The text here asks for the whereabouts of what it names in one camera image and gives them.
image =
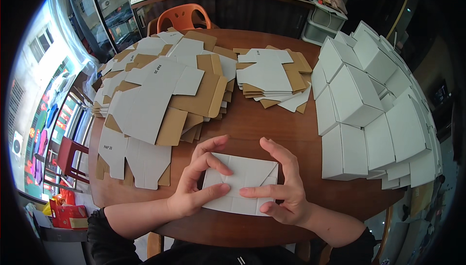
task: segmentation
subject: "round table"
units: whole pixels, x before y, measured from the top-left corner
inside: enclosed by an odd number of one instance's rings
[[[233,48],[265,48],[272,45],[290,48],[303,53],[313,67],[317,63],[320,47],[304,41],[266,33],[232,30],[196,30],[217,37],[217,46]],[[196,142],[181,141],[172,149],[171,186],[147,190],[124,186],[122,180],[95,178],[96,161],[103,119],[96,118],[91,131],[89,149],[89,175],[92,198],[98,207],[113,204],[149,201],[171,196],[180,175],[191,159]],[[364,221],[396,203],[404,191],[381,190],[381,180],[355,179],[352,181],[324,180],[322,174],[322,140],[317,134],[316,103],[309,97],[304,114],[292,113],[277,105],[264,109],[260,102],[245,99],[235,87],[227,113],[221,120],[211,120],[202,126],[201,141],[230,134],[225,154],[273,160],[259,146],[259,139],[267,137],[288,148],[298,157],[300,176],[308,201],[331,210],[354,216]],[[283,183],[280,173],[279,183]],[[222,211],[201,209],[191,216],[172,221],[154,232],[198,244],[229,247],[260,247],[291,244],[315,238],[306,229],[283,225],[271,217],[246,216]]]

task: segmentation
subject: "refrigerator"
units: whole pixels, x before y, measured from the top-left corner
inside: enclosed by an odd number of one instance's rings
[[[141,39],[130,0],[70,0],[94,55],[106,63]]]

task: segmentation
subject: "stack of flat boxes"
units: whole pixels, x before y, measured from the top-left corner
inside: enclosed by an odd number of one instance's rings
[[[322,178],[416,187],[442,173],[427,100],[390,43],[361,22],[327,37],[312,72]]]

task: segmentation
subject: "left hand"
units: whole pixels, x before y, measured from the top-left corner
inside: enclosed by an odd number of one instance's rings
[[[167,199],[167,206],[174,218],[182,218],[195,214],[201,206],[220,198],[230,191],[226,183],[219,183],[199,190],[197,181],[202,171],[209,167],[218,170],[223,175],[233,172],[211,152],[225,148],[228,135],[214,137],[198,144],[192,154],[191,163],[183,170],[176,192]]]

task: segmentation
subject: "hand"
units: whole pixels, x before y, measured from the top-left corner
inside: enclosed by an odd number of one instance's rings
[[[304,226],[310,218],[311,209],[299,176],[298,159],[283,146],[264,137],[260,139],[260,146],[282,164],[285,182],[283,185],[241,188],[240,195],[245,198],[283,199],[285,201],[281,204],[266,202],[259,208],[260,212],[286,225]]]
[[[191,164],[183,170],[176,192],[167,199],[167,206],[174,218],[182,218],[195,214],[201,206],[220,198],[230,191],[226,183],[219,183],[199,190],[197,181],[202,171],[209,167],[218,170],[223,175],[233,172],[211,152],[218,152],[225,148],[228,135],[214,137],[196,146],[191,158]]]

